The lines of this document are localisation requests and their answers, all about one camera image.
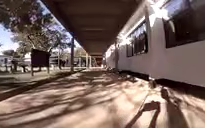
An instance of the post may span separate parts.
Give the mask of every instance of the post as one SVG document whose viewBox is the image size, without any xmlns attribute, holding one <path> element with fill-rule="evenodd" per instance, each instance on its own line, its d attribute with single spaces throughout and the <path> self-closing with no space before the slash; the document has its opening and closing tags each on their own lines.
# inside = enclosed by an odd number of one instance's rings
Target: post
<svg viewBox="0 0 205 128">
<path fill-rule="evenodd" d="M 47 67 L 47 73 L 50 74 L 50 67 Z"/>
<path fill-rule="evenodd" d="M 30 70 L 31 70 L 31 76 L 34 76 L 34 69 L 33 69 L 33 66 L 31 65 L 30 67 Z"/>
<path fill-rule="evenodd" d="M 89 64 L 88 64 L 89 59 L 88 59 L 88 58 L 89 58 L 89 57 L 88 57 L 88 54 L 86 54 L 86 67 L 89 66 Z"/>
<path fill-rule="evenodd" d="M 71 41 L 71 72 L 74 71 L 74 38 Z"/>
<path fill-rule="evenodd" d="M 119 53 L 118 53 L 118 44 L 115 41 L 115 69 L 118 71 L 118 60 L 119 60 Z"/>
<path fill-rule="evenodd" d="M 89 67 L 91 68 L 92 67 L 92 57 L 90 56 L 90 65 Z"/>
</svg>

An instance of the foliage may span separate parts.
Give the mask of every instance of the foliage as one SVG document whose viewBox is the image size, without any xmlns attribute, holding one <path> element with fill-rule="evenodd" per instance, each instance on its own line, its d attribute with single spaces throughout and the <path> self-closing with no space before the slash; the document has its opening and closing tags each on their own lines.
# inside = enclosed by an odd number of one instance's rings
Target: foliage
<svg viewBox="0 0 205 128">
<path fill-rule="evenodd" d="M 15 58 L 20 58 L 20 55 L 15 52 L 14 50 L 5 50 L 2 52 L 3 55 L 6 55 L 6 56 L 13 56 Z"/>
<path fill-rule="evenodd" d="M 78 47 L 74 51 L 74 56 L 75 57 L 83 57 L 86 56 L 86 51 L 82 47 Z"/>
<path fill-rule="evenodd" d="M 58 29 L 38 0 L 0 0 L 0 24 L 14 33 L 12 40 L 19 43 L 19 54 L 25 55 L 32 48 L 51 52 L 58 46 L 70 46 L 66 30 Z"/>
</svg>

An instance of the paved ground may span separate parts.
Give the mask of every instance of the paved ground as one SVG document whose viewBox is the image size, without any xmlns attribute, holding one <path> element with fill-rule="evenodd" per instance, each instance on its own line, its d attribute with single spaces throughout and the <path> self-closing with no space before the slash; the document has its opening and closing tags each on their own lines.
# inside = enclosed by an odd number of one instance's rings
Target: paved ground
<svg viewBox="0 0 205 128">
<path fill-rule="evenodd" d="M 53 77 L 58 73 L 69 71 L 70 68 L 65 68 L 63 70 L 56 69 L 51 70 L 50 74 L 48 74 L 45 70 L 42 70 L 41 72 L 35 72 L 34 77 L 32 77 L 30 73 L 0 74 L 0 93 L 17 88 L 19 86 L 31 84 L 49 77 Z"/>
<path fill-rule="evenodd" d="M 0 102 L 1 128 L 205 128 L 205 99 L 84 71 Z"/>
</svg>

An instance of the signboard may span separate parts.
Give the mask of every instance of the signboard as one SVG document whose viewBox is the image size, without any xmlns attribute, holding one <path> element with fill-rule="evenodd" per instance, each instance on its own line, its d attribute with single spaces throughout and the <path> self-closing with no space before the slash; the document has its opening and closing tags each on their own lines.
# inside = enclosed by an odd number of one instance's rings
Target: signboard
<svg viewBox="0 0 205 128">
<path fill-rule="evenodd" d="M 49 67 L 50 53 L 37 49 L 31 50 L 31 66 L 32 67 Z"/>
</svg>

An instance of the ceiling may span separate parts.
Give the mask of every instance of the ceiling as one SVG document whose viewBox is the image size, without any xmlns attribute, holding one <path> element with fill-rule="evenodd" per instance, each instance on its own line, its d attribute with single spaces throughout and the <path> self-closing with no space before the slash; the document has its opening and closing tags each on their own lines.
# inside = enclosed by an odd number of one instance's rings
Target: ceiling
<svg viewBox="0 0 205 128">
<path fill-rule="evenodd" d="M 114 43 L 139 0 L 42 0 L 90 55 Z"/>
</svg>

